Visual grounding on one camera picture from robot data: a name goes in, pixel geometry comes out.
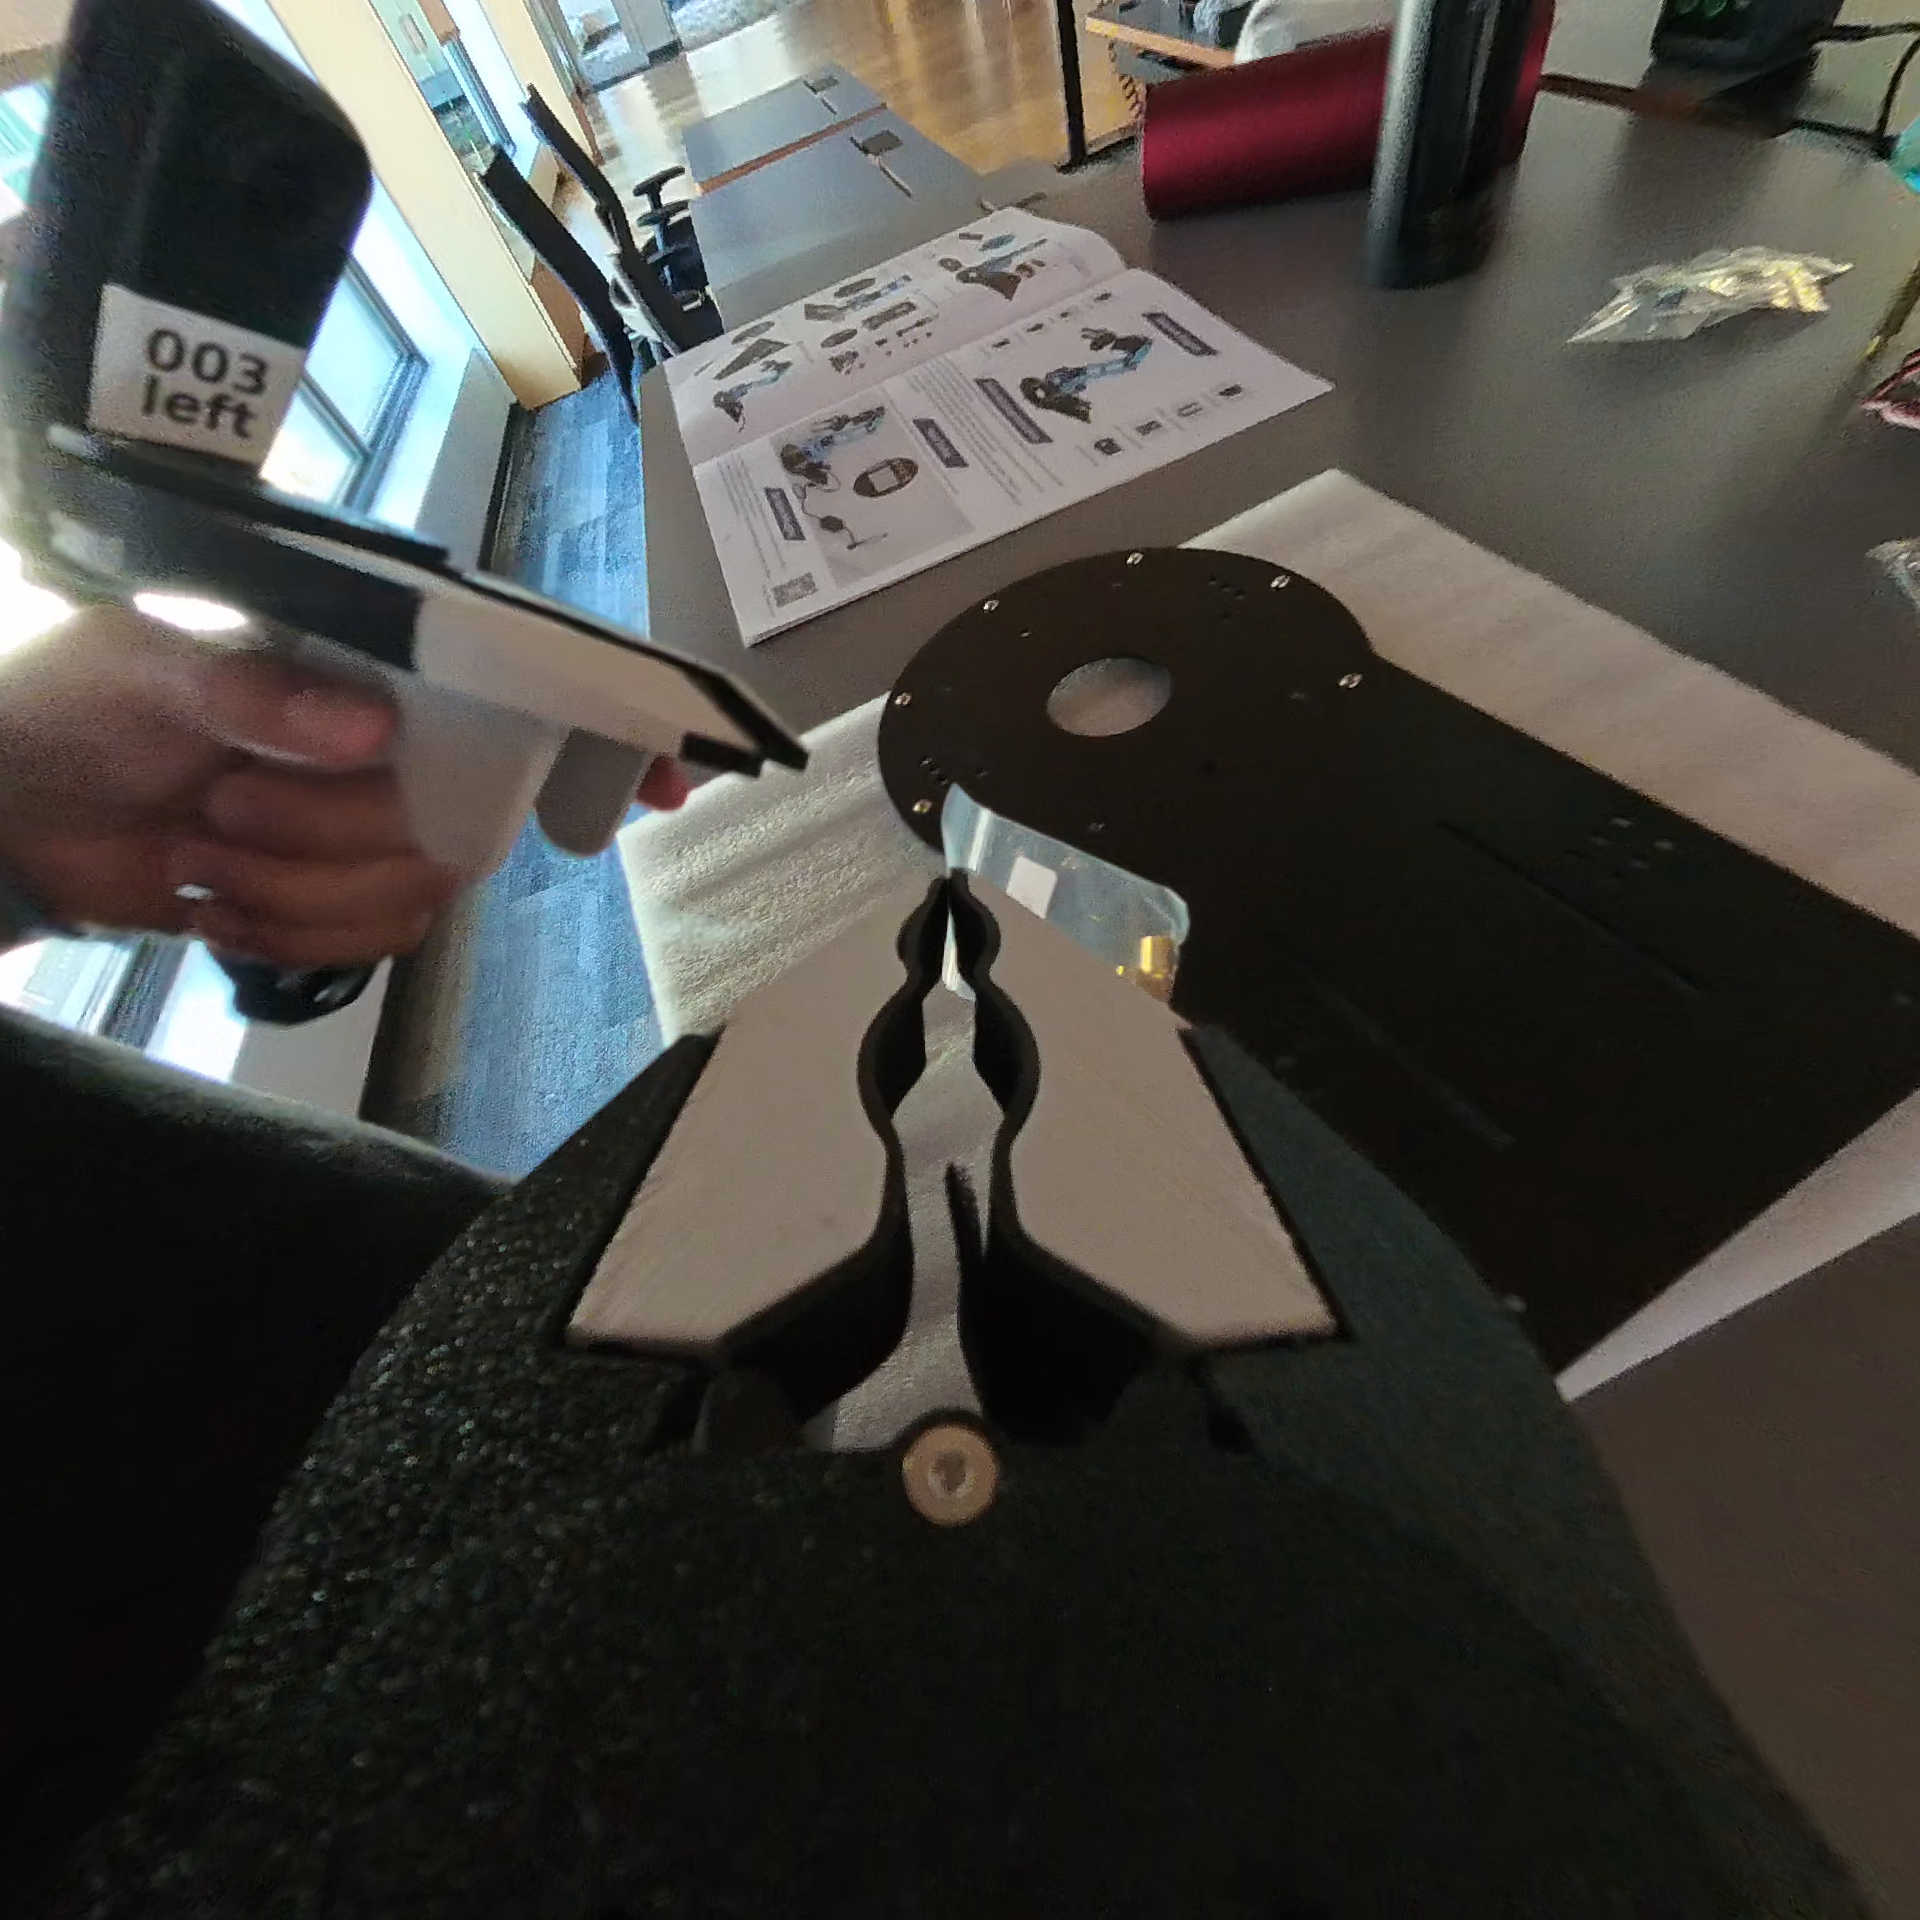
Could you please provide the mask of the large dark red roll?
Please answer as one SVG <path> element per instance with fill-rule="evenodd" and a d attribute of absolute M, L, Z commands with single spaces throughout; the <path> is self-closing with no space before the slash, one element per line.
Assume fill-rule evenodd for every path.
<path fill-rule="evenodd" d="M 1397 10 L 1256 4 L 1230 67 L 1147 99 L 1147 215 L 1171 224 L 1371 189 Z"/>

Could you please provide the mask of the small clear plastic bag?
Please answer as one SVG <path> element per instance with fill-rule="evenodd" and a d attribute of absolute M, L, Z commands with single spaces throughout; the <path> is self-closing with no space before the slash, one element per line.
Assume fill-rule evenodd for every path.
<path fill-rule="evenodd" d="M 946 867 L 998 890 L 1147 996 L 1171 1003 L 1190 931 L 1187 900 L 1065 839 L 1020 826 L 952 786 L 940 811 Z"/>

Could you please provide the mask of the person's left hand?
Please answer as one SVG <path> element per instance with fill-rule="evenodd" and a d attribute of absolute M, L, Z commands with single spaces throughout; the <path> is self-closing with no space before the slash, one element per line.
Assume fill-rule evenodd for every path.
<path fill-rule="evenodd" d="M 189 937 L 273 970 L 419 949 L 506 855 L 417 841 L 371 688 L 96 607 L 3 672 L 4 949 Z"/>

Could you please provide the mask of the large glass window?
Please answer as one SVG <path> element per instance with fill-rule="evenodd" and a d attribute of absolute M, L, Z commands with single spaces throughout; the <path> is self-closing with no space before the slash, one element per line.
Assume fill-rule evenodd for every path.
<path fill-rule="evenodd" d="M 513 389 L 384 187 L 352 243 L 261 479 L 413 532 L 473 567 L 490 538 Z M 243 1019 L 198 947 L 106 937 L 4 955 L 4 1010 L 118 1040 L 218 1083 L 354 1101 L 384 983 L 305 1037 Z"/>

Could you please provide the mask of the black bottle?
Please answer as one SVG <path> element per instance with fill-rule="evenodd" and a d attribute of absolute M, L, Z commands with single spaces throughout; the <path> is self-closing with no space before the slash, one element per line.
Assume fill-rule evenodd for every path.
<path fill-rule="evenodd" d="M 1552 23 L 1552 3 L 1400 3 L 1364 226 L 1373 287 L 1416 291 L 1484 265 Z"/>

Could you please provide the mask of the clear bag of parts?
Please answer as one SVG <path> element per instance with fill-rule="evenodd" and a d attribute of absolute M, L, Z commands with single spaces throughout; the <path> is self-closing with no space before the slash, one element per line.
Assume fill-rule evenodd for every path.
<path fill-rule="evenodd" d="M 1618 277 L 1610 297 L 1570 331 L 1568 345 L 1682 344 L 1757 314 L 1816 319 L 1828 312 L 1828 287 L 1853 267 L 1773 247 L 1718 247 L 1680 264 L 1654 264 Z"/>

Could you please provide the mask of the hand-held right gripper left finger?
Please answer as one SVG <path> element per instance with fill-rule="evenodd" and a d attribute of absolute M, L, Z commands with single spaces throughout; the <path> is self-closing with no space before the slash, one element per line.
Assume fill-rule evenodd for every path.
<path fill-rule="evenodd" d="M 837 1449 L 838 1404 L 907 1331 L 899 1111 L 928 1068 L 949 880 L 905 885 L 716 1033 L 565 1328 L 680 1368 L 697 1449 Z"/>

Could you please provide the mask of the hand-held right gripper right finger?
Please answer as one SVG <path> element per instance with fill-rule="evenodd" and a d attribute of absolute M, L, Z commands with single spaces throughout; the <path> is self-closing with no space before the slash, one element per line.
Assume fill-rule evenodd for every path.
<path fill-rule="evenodd" d="M 1166 1003 L 984 879 L 953 880 L 998 1120 L 955 1325 L 992 1419 L 1107 1419 L 1158 1369 L 1337 1333 Z"/>

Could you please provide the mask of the instruction manual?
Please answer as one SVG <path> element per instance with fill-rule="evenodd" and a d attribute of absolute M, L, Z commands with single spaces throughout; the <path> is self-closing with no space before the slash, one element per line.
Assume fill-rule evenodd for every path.
<path fill-rule="evenodd" d="M 854 269 L 665 377 L 746 644 L 1332 391 L 1028 209 Z"/>

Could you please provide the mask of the white foam sheet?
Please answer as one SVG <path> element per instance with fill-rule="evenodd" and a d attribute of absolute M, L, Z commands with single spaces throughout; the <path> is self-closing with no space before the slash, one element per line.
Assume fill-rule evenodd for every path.
<path fill-rule="evenodd" d="M 1602 613 L 1441 522 L 1324 471 L 1190 543 L 1305 562 L 1393 665 L 1625 779 L 1915 933 L 1915 768 Z M 809 733 L 782 781 L 721 778 L 617 839 L 664 1036 L 819 952 L 928 852 L 881 796 L 869 701 Z M 1816 1169 L 1650 1306 L 1586 1336 L 1577 1402 L 1722 1320 L 1915 1226 L 1915 1096 Z"/>

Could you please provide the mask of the black office chair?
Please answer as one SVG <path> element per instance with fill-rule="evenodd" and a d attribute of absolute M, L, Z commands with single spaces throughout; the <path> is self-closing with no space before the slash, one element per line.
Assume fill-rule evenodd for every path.
<path fill-rule="evenodd" d="M 617 377 L 628 417 L 638 421 L 645 372 L 665 356 L 707 345 L 725 331 L 689 207 L 660 200 L 660 187 L 683 177 L 683 170 L 669 167 L 641 183 L 649 201 L 638 215 L 649 226 L 649 237 L 638 237 L 610 179 L 563 125 L 540 90 L 525 90 L 522 109 L 566 181 L 586 192 L 610 243 L 610 260 L 600 260 L 566 228 L 506 152 L 494 153 L 478 183 L 506 226 L 536 253 L 536 264 L 571 297 Z"/>

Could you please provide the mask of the black metal base plate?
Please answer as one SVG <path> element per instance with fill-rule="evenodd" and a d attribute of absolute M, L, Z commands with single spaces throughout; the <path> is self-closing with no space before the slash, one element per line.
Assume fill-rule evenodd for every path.
<path fill-rule="evenodd" d="M 881 775 L 1190 914 L 1172 1009 L 1585 1360 L 1917 1090 L 1915 939 L 1197 546 L 995 589 L 899 674 Z"/>

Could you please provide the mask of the grey background desk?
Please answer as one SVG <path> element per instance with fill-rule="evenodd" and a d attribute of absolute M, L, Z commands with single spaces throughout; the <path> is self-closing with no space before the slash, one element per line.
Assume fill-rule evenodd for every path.
<path fill-rule="evenodd" d="M 838 65 L 813 67 L 692 121 L 683 163 L 712 300 L 907 215 L 995 207 L 1043 189 L 1049 170 L 979 175 Z"/>

